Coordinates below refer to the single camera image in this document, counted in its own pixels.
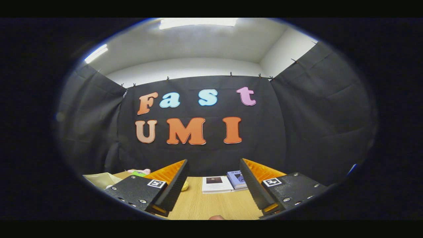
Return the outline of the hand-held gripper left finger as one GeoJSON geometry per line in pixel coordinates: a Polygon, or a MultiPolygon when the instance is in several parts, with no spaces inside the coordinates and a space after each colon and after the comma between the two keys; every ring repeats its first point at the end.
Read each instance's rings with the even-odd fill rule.
{"type": "Polygon", "coordinates": [[[167,217],[175,207],[188,174],[189,163],[185,159],[143,177],[130,175],[105,192],[134,209],[167,217]]]}

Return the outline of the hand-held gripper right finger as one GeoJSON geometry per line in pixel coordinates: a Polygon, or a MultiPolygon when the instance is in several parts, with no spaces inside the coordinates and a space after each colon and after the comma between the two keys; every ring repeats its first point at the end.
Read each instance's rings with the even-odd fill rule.
{"type": "Polygon", "coordinates": [[[245,158],[239,168],[263,217],[294,209],[328,190],[299,172],[286,174],[245,158]]]}

